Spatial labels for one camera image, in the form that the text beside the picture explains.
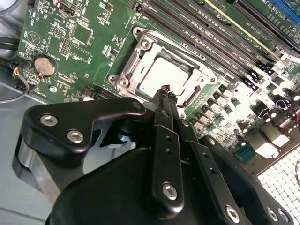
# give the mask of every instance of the chip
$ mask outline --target chip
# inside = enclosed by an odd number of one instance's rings
[[[74,27],[72,36],[83,45],[87,45],[92,36],[92,31],[77,23]]]

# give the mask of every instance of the blue slot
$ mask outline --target blue slot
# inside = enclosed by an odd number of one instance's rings
[[[269,0],[282,14],[300,28],[300,17],[295,14],[282,0]]]

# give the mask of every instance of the motherboard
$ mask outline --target motherboard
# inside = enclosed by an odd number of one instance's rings
[[[30,0],[20,73],[55,103],[143,102],[170,85],[199,137],[238,158],[276,157],[300,98],[299,8],[297,0]]]

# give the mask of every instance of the bracket hole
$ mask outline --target bracket hole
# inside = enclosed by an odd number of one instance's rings
[[[165,152],[166,152],[169,156],[173,155],[173,153],[172,153],[172,151],[171,151],[170,149],[166,149]]]
[[[203,156],[209,158],[209,155],[207,155],[206,153],[203,153]]]
[[[217,172],[216,172],[213,168],[210,168],[210,172],[211,172],[212,174],[217,174]]]
[[[115,80],[116,80],[116,78],[114,78],[114,76],[110,76],[110,77],[108,77],[108,79],[109,79],[109,81],[111,81],[111,82],[115,82]]]

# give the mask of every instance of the screw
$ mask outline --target screw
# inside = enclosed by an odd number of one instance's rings
[[[216,144],[215,141],[212,140],[211,138],[209,138],[208,141],[209,141],[212,145],[215,145],[215,144]]]
[[[50,87],[49,87],[49,91],[50,91],[51,93],[55,93],[55,92],[57,92],[57,87],[55,87],[55,86],[50,86]]]
[[[188,127],[188,122],[186,120],[182,120],[181,122],[183,123],[184,126]]]
[[[109,78],[108,78],[111,82],[114,82],[116,79],[114,78],[114,76],[110,76]]]
[[[287,215],[280,209],[278,209],[279,214],[281,215],[281,217],[286,221],[289,222],[289,218],[287,217]]]
[[[233,207],[231,207],[230,205],[227,205],[225,207],[226,213],[229,216],[229,218],[236,224],[238,224],[240,222],[240,217],[238,215],[238,213],[234,210]]]
[[[267,212],[268,212],[269,216],[270,216],[275,222],[278,221],[278,217],[277,217],[277,215],[275,214],[275,212],[274,212],[272,209],[267,208]]]
[[[129,81],[127,79],[121,79],[120,80],[120,85],[123,88],[126,88],[128,86]]]
[[[53,127],[56,124],[58,124],[57,118],[52,115],[44,115],[39,120],[43,125],[45,125],[47,127]]]
[[[83,134],[76,130],[71,130],[67,133],[67,138],[74,143],[80,143],[83,141]]]
[[[138,102],[133,102],[132,104],[137,109],[141,109],[142,108],[141,105]]]
[[[170,200],[175,200],[177,198],[177,191],[171,184],[163,185],[163,193]]]
[[[141,46],[145,49],[145,50],[148,50],[150,49],[151,45],[150,45],[150,42],[148,40],[143,40],[142,43],[141,43]]]

